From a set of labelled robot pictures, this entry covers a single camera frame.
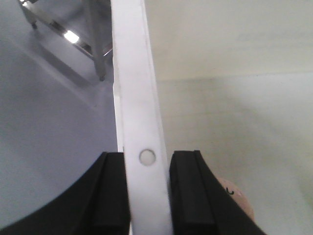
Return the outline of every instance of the black plastic piece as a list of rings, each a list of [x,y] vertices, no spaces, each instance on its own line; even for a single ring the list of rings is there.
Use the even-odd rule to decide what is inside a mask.
[[[128,235],[129,222],[123,153],[103,153],[59,197],[0,235]]]
[[[170,178],[175,234],[215,234],[215,220],[193,152],[173,154]]]
[[[200,151],[175,151],[170,177],[175,235],[265,235],[220,185]]]

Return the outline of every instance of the ink mark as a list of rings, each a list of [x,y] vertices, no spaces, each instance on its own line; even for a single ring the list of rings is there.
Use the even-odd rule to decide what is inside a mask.
[[[229,192],[227,187],[226,187],[226,191],[227,191],[230,195],[234,195],[234,194],[235,194],[235,192],[234,192],[234,191]]]

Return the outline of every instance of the white plastic strip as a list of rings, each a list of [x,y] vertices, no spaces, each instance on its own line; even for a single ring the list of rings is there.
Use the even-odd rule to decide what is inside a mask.
[[[111,5],[114,96],[120,94],[133,234],[171,235],[168,164],[145,4],[111,0]]]

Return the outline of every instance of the metal leg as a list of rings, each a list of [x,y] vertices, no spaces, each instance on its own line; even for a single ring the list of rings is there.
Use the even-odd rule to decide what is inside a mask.
[[[22,12],[24,13],[24,16],[26,18],[26,20],[31,24],[31,26],[36,29],[36,17],[33,13],[31,13],[28,9],[26,9],[25,7],[23,7],[23,4],[27,4],[27,2],[21,2],[20,0],[17,0],[19,3],[19,6],[22,9]]]
[[[93,55],[94,66],[100,80],[106,75],[105,57],[103,56],[102,40],[100,35],[100,19],[98,14],[97,1],[83,0],[87,26],[90,33],[90,45]]]

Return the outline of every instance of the circular hole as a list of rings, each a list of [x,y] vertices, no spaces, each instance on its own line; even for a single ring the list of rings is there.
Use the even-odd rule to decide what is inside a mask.
[[[152,165],[156,161],[156,155],[152,150],[142,150],[139,155],[140,162],[143,165]]]

